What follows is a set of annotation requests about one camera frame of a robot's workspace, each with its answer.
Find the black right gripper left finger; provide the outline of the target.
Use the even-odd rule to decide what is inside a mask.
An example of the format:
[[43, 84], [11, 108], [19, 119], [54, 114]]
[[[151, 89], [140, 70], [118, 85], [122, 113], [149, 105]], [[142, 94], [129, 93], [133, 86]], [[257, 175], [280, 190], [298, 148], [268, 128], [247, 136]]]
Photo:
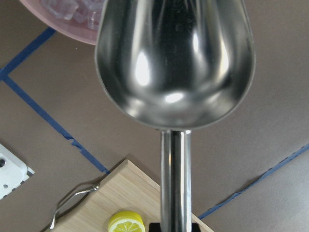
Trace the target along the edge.
[[160, 223], [150, 223], [148, 232], [162, 232]]

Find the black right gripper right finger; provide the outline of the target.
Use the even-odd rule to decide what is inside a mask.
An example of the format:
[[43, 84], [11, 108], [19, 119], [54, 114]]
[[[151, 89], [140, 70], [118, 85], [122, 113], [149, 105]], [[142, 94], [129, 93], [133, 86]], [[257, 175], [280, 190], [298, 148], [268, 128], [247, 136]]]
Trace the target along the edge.
[[191, 232], [201, 232], [201, 229], [199, 227], [198, 223], [192, 223], [192, 229]]

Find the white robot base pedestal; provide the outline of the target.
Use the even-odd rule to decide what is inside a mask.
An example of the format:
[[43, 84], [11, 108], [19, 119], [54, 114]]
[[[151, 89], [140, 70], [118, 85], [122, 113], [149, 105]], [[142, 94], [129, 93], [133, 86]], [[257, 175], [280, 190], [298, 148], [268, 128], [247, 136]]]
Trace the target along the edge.
[[0, 145], [0, 199], [27, 181], [34, 170], [14, 155], [3, 145]]

